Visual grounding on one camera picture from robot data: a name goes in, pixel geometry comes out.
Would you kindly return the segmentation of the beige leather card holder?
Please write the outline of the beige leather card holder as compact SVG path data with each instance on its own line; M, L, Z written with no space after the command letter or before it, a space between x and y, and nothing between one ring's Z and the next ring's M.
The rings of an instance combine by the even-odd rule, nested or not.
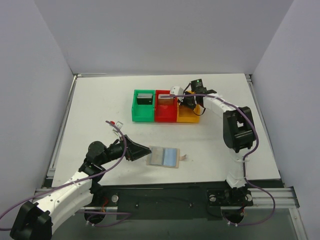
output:
M184 161L187 155L180 155L179 148L150 146L151 153L146 158L146 165L177 169L180 161Z

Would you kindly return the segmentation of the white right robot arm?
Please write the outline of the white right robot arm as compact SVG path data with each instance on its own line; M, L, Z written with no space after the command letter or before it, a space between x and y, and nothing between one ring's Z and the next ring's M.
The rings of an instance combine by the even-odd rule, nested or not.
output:
M223 198L230 205L236 204L242 197L239 188L247 184L247 157L253 152L254 141L258 141L251 109L227 102L215 90L204 87L201 79L192 80L186 88L173 86L170 94L181 106L191 110L200 106L222 119L222 137L231 158L226 176L230 188L223 192Z

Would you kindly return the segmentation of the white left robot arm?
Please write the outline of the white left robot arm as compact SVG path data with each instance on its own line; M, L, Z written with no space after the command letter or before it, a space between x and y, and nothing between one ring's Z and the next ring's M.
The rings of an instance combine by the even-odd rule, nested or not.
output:
M47 196L32 203L24 203L10 231L14 240L50 240L58 227L82 207L99 205L103 193L99 181L104 175L103 165L125 157L135 161L151 154L147 146L131 141L128 136L117 139L109 146L94 141L78 171Z

